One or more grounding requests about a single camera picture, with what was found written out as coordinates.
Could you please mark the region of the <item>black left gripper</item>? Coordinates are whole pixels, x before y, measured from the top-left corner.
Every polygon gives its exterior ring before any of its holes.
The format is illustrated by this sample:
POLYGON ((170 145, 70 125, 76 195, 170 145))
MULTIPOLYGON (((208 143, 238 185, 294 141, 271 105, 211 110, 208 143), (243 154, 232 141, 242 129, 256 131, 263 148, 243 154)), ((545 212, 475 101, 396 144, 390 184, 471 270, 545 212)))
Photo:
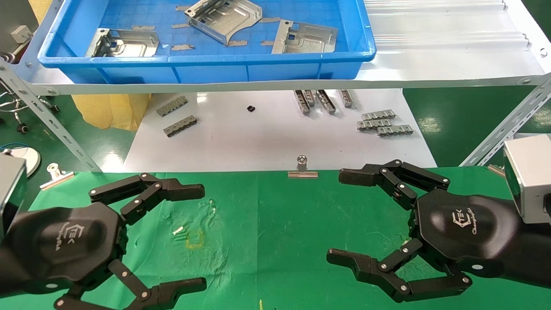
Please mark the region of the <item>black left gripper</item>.
POLYGON ((55 302, 55 309, 108 310, 81 297, 84 290, 94 290, 113 274, 135 296, 126 310, 171 310, 180 296, 207 288, 204 277, 146 287, 120 261, 127 242, 120 215, 100 202, 18 214, 6 234, 6 294, 69 289, 55 302))

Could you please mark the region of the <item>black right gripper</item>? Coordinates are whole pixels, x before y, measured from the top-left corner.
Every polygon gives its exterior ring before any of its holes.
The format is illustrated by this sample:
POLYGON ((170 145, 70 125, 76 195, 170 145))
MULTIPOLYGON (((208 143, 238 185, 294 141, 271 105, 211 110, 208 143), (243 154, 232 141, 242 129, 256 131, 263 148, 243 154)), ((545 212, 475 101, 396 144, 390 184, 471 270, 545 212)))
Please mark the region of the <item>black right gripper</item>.
POLYGON ((505 276, 506 253, 522 223, 511 200, 452 194, 447 192, 449 179, 398 159, 361 169, 343 168, 338 180, 347 185, 379 186, 404 210, 416 209, 415 236, 423 241, 413 238, 382 261, 329 249, 327 262, 350 268, 357 281, 377 286, 401 303, 460 295, 472 284, 463 272, 505 276), (411 187, 428 193, 418 199, 411 187), (398 277, 396 272, 419 251, 446 276, 414 281, 398 277))

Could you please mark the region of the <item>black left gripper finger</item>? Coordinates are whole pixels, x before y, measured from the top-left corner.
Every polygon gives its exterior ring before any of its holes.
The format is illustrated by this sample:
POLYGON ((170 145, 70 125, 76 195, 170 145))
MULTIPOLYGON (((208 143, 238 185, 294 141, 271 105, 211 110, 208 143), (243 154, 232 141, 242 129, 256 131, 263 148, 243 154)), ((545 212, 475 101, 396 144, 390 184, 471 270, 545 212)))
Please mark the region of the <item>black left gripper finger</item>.
POLYGON ((127 198, 133 198, 120 210, 124 223, 132 225, 141 220, 160 202, 201 199, 205 188, 201 184, 183 185, 176 178, 160 179, 143 173, 90 190, 92 203, 110 205, 127 198))

